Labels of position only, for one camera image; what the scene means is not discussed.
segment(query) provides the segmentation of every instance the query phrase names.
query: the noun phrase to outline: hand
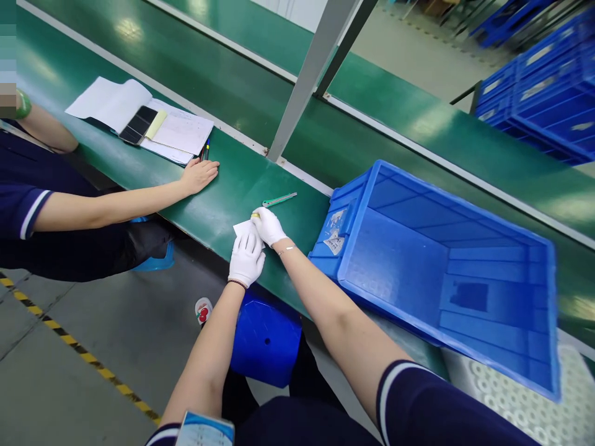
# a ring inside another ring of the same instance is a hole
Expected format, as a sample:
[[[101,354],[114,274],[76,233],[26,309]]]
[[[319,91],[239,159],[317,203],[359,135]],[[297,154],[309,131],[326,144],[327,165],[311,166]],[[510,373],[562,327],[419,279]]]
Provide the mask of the hand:
[[[262,273],[265,257],[262,252],[262,241],[256,231],[239,235],[231,253],[227,280],[237,280],[248,288]]]
[[[273,247],[273,243],[276,243],[283,238],[287,238],[287,235],[283,232],[281,223],[279,223],[279,219],[267,208],[255,209],[253,214],[260,215],[260,218],[252,217],[250,220],[254,223],[254,226],[256,226],[260,238],[262,238],[267,245]]]
[[[218,170],[218,161],[200,161],[198,158],[190,160],[180,179],[180,183],[189,195],[199,193],[207,184],[215,179]]]

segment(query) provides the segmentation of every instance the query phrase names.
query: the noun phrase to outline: person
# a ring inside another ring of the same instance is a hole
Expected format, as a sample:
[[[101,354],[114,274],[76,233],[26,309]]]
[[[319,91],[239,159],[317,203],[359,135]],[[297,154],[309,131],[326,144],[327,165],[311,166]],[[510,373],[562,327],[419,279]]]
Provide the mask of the person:
[[[413,362],[302,254],[270,210],[254,212],[258,217],[252,221],[259,236],[285,265],[330,355],[386,445],[536,445],[491,409]],[[146,446],[173,445],[186,411],[211,418],[231,416],[238,446],[378,445],[347,415],[336,396],[329,395],[328,385],[320,384],[319,372],[311,370],[316,368],[315,360],[304,351],[305,342],[291,376],[290,396],[259,407],[253,397],[247,401],[245,391],[228,389],[237,385],[237,377],[228,373],[236,320],[245,290],[262,271],[260,249],[254,235],[236,239],[229,282],[196,340],[160,427]]]
[[[56,118],[17,91],[13,120],[0,121],[0,268],[86,282],[162,258],[171,234],[130,220],[199,193],[218,162],[193,160],[180,180],[101,195],[60,154],[78,142]]]

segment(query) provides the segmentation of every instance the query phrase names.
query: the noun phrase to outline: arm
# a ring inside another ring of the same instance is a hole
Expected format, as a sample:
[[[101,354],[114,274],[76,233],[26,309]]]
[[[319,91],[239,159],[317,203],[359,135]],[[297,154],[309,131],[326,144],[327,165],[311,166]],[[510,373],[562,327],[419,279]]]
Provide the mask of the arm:
[[[236,238],[229,263],[229,282],[196,340],[186,367],[175,385],[161,426],[182,422],[186,410],[221,417],[223,385],[234,349],[237,315],[245,290],[258,279],[265,262],[256,233]]]
[[[54,192],[39,212],[33,231],[94,229],[152,214],[200,192],[217,176],[218,166],[218,162],[194,159],[179,181],[99,197]]]
[[[260,236],[283,253],[281,260],[329,353],[378,426],[376,395],[382,374],[393,361],[411,358],[300,250],[285,250],[294,243],[271,211],[258,208],[254,212],[260,215],[252,218]]]
[[[22,106],[22,97],[17,92],[17,109]],[[79,142],[66,127],[34,103],[31,103],[29,115],[17,121],[31,136],[44,142],[57,153],[72,152],[79,145]]]

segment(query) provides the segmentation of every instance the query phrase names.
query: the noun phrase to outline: white stripe on sleeve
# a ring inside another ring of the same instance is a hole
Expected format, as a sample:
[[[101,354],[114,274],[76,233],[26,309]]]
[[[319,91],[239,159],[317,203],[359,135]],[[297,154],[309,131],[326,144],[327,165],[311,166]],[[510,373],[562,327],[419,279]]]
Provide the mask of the white stripe on sleeve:
[[[388,432],[386,431],[386,399],[389,396],[389,391],[390,391],[390,388],[391,388],[392,383],[394,382],[395,378],[397,378],[397,376],[403,370],[407,370],[407,369],[421,369],[421,370],[425,370],[426,372],[429,372],[431,374],[434,374],[434,373],[432,373],[432,371],[426,369],[425,367],[422,367],[419,364],[414,364],[412,362],[403,362],[403,363],[397,365],[394,369],[392,369],[389,372],[388,376],[384,380],[384,385],[382,386],[382,391],[380,394],[380,404],[379,404],[380,413],[377,414],[378,422],[380,424],[380,431],[382,434],[382,438],[384,439],[384,444],[386,444],[386,446],[390,446]]]
[[[35,202],[33,203],[33,206],[31,206],[31,209],[29,209],[29,212],[25,216],[25,219],[23,220],[23,224],[20,227],[20,239],[21,240],[25,240],[27,238],[27,229],[29,228],[29,224],[31,223],[31,218],[33,218],[33,214],[35,214],[35,211],[39,207],[39,204],[41,203],[41,201],[43,200],[43,198],[48,193],[50,193],[50,191],[43,191],[43,192],[41,192],[39,194],[39,196],[37,197],[37,199],[35,200]]]
[[[169,438],[169,437],[177,438],[179,433],[180,433],[179,427],[172,427],[170,429],[166,429],[164,431],[161,431],[157,435],[155,435],[151,440],[149,440],[149,442],[145,446],[154,445],[158,441],[163,440],[165,438]]]

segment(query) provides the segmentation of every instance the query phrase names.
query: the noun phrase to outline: navy blue shirt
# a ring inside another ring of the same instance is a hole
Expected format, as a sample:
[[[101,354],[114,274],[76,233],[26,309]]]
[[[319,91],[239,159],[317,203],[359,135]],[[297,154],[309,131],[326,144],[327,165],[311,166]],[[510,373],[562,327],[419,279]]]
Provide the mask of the navy blue shirt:
[[[125,248],[126,225],[33,233],[54,192],[99,195],[61,155],[0,129],[0,267],[75,282],[111,275]]]
[[[387,446],[537,446],[487,406],[424,367],[393,362],[376,397],[378,430]],[[167,424],[146,446],[174,446],[180,424]],[[237,446],[379,446],[364,427],[314,400],[278,396],[236,426]]]

